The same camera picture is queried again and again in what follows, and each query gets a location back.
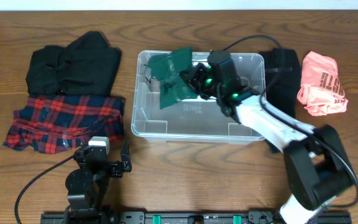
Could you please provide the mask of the clear plastic storage bin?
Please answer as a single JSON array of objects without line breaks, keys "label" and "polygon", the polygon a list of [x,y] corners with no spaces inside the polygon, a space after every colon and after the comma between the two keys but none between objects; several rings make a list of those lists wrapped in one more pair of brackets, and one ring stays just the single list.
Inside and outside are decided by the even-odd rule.
[{"label": "clear plastic storage bin", "polygon": [[160,84],[151,78],[149,59],[161,50],[144,50],[137,58],[131,130],[148,141],[195,141],[250,144],[262,141],[257,131],[224,116],[215,100],[187,99],[160,108]]}]

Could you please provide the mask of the red navy plaid shirt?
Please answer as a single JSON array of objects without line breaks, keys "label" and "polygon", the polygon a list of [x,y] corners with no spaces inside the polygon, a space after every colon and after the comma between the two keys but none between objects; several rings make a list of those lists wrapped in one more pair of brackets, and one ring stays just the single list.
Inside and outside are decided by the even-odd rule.
[{"label": "red navy plaid shirt", "polygon": [[3,145],[22,151],[33,147],[57,154],[86,144],[92,137],[124,137],[125,99],[98,95],[31,94],[13,122]]}]

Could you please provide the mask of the green garment with ribbon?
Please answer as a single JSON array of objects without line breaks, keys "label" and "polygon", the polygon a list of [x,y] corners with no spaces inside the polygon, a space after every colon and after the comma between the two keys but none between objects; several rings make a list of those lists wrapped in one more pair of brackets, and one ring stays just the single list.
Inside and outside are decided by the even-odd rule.
[{"label": "green garment with ribbon", "polygon": [[181,100],[197,99],[198,95],[180,76],[180,72],[192,68],[192,48],[185,47],[169,54],[150,57],[147,64],[151,78],[160,84],[160,109]]}]

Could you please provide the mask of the black garment with tape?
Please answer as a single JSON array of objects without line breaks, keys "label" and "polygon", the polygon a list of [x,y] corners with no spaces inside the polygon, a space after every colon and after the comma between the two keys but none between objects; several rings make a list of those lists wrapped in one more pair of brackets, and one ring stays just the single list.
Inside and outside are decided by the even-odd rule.
[{"label": "black garment with tape", "polygon": [[267,101],[282,112],[295,118],[296,96],[300,90],[301,67],[293,49],[284,49],[284,65],[281,65],[282,51],[259,52],[264,59],[265,85],[268,86],[279,75],[278,81],[267,90]]}]

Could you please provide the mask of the large black hoodie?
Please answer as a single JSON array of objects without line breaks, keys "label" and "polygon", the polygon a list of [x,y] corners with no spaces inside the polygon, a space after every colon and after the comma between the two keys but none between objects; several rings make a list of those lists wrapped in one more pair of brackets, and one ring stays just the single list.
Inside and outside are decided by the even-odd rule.
[{"label": "large black hoodie", "polygon": [[119,70],[121,49],[98,31],[89,31],[66,47],[46,45],[32,53],[27,91],[40,95],[109,96]]}]

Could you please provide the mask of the pink printed shirt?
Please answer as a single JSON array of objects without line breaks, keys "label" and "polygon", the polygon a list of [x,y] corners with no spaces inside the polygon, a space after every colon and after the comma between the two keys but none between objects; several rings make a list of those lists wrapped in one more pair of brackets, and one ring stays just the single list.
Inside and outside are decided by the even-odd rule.
[{"label": "pink printed shirt", "polygon": [[312,116],[347,111],[348,99],[339,80],[335,59],[313,51],[306,55],[297,99]]}]

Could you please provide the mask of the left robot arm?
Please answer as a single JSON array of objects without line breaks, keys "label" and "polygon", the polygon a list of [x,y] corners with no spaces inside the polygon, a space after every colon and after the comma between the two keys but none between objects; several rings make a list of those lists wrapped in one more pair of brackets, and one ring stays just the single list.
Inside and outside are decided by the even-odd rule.
[{"label": "left robot arm", "polygon": [[73,155],[79,168],[71,172],[65,186],[70,206],[65,212],[66,223],[117,223],[119,216],[103,198],[111,178],[121,178],[132,171],[129,141],[125,141],[119,161],[109,161],[107,137],[93,137]]}]

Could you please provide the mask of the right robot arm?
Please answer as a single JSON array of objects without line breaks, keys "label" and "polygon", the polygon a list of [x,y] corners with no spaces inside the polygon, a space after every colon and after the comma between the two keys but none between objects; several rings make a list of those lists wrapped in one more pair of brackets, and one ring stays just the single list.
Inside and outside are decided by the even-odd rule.
[{"label": "right robot arm", "polygon": [[233,65],[199,63],[179,74],[202,99],[213,96],[222,113],[260,133],[284,155],[291,196],[276,223],[318,223],[357,177],[336,130],[316,128],[280,111],[242,82]]}]

